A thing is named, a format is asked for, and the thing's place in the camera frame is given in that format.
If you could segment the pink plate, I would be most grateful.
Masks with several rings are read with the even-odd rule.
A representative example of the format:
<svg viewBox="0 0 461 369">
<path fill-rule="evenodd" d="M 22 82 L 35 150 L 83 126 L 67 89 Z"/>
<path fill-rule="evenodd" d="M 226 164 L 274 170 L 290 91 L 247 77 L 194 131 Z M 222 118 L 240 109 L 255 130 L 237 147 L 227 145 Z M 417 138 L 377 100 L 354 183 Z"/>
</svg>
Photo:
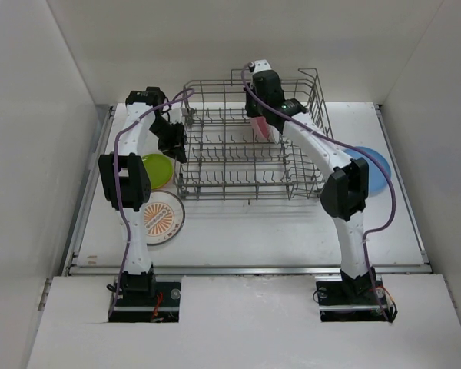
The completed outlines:
<svg viewBox="0 0 461 369">
<path fill-rule="evenodd" d="M 273 141 L 273 135 L 270 133 L 270 126 L 263 116 L 250 118 L 250 124 L 254 134 L 260 140 Z"/>
</svg>

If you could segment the lime green plate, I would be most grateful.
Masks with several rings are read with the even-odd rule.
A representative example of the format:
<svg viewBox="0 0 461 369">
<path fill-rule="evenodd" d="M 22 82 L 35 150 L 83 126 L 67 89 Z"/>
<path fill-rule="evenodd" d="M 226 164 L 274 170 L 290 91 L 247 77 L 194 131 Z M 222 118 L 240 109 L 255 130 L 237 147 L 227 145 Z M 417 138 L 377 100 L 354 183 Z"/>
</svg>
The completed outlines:
<svg viewBox="0 0 461 369">
<path fill-rule="evenodd" d="M 162 154 L 148 154 L 142 157 L 151 189 L 164 187 L 172 178 L 173 166 L 170 158 Z"/>
</svg>

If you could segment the grey wire dish rack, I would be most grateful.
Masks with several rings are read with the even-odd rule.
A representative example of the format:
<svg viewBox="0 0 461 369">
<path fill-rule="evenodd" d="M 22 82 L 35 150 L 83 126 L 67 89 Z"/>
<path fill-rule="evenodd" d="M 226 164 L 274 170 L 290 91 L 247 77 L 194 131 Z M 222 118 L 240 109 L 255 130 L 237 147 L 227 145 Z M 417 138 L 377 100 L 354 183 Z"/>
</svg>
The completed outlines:
<svg viewBox="0 0 461 369">
<path fill-rule="evenodd" d="M 175 163 L 174 185 L 184 200 L 316 198 L 320 170 L 290 140 L 260 140 L 245 110 L 240 71 L 228 79 L 192 80 L 184 103 L 187 162 Z"/>
</svg>

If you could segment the white plate orange sunburst pattern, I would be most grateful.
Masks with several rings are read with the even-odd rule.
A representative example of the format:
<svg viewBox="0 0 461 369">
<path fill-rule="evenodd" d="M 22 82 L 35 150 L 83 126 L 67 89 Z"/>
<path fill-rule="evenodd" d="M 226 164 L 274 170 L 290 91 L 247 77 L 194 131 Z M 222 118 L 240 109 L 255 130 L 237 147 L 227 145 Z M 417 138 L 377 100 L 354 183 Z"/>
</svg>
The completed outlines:
<svg viewBox="0 0 461 369">
<path fill-rule="evenodd" d="M 169 242 L 183 228 L 186 218 L 181 199 L 169 191 L 154 190 L 144 207 L 144 228 L 148 247 Z"/>
</svg>

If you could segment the blue plate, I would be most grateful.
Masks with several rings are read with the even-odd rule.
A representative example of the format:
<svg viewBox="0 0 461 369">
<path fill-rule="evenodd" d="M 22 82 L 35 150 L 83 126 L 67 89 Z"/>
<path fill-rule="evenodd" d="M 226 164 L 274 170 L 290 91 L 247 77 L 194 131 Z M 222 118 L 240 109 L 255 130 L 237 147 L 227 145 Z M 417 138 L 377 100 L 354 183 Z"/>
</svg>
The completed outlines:
<svg viewBox="0 0 461 369">
<path fill-rule="evenodd" d="M 377 163 L 381 165 L 383 170 L 388 174 L 389 178 L 391 178 L 391 167 L 388 161 L 376 150 L 372 148 L 364 147 L 364 146 L 357 146 L 358 149 L 361 151 L 365 151 L 368 155 L 375 159 Z M 382 171 L 376 166 L 372 160 L 367 157 L 366 155 L 359 153 L 350 148 L 345 148 L 343 150 L 346 154 L 348 154 L 351 158 L 358 159 L 364 158 L 368 165 L 369 165 L 369 196 L 373 197 L 375 195 L 380 194 L 385 188 L 388 187 L 387 181 L 382 173 Z"/>
</svg>

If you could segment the plain white plate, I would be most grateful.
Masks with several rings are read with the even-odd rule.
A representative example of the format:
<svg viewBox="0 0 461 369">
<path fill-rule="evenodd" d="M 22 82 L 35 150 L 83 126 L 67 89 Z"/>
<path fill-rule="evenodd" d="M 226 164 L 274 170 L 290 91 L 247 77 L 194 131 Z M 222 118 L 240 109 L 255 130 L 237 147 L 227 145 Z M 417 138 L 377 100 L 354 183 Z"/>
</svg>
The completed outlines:
<svg viewBox="0 0 461 369">
<path fill-rule="evenodd" d="M 270 133 L 274 143 L 279 144 L 281 140 L 281 133 L 275 127 L 271 128 Z"/>
</svg>

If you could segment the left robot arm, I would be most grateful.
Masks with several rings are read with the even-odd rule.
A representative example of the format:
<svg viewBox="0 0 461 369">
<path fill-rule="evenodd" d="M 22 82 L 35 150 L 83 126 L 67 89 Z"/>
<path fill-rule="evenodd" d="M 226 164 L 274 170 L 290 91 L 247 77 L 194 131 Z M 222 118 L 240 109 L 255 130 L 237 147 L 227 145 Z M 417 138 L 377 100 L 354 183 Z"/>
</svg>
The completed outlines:
<svg viewBox="0 0 461 369">
<path fill-rule="evenodd" d="M 131 298 L 146 305 L 156 298 L 153 262 L 144 228 L 144 206 L 151 196 L 151 182 L 141 151 L 147 136 L 153 134 L 163 154 L 186 162 L 184 126 L 169 122 L 164 113 L 193 93 L 194 89 L 185 89 L 169 100 L 159 87 L 131 91 L 125 101 L 126 119 L 115 135 L 113 152 L 99 156 L 104 196 L 121 219 L 126 243 L 118 278 L 110 287 L 114 301 Z"/>
</svg>

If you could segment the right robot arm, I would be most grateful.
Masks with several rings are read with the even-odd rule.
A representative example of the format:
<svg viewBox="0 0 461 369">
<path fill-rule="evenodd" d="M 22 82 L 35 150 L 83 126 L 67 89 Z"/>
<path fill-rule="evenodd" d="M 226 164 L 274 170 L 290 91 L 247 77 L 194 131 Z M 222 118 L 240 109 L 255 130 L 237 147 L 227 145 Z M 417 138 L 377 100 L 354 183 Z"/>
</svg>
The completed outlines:
<svg viewBox="0 0 461 369">
<path fill-rule="evenodd" d="M 251 82 L 243 82 L 247 116 L 263 118 L 296 145 L 323 176 L 320 203 L 333 219 L 340 245 L 340 293 L 346 301 L 357 303 L 367 296 L 373 274 L 362 242 L 369 165 L 363 158 L 352 158 L 325 136 L 297 99 L 285 98 L 280 76 L 267 61 L 246 67 L 252 75 Z"/>
</svg>

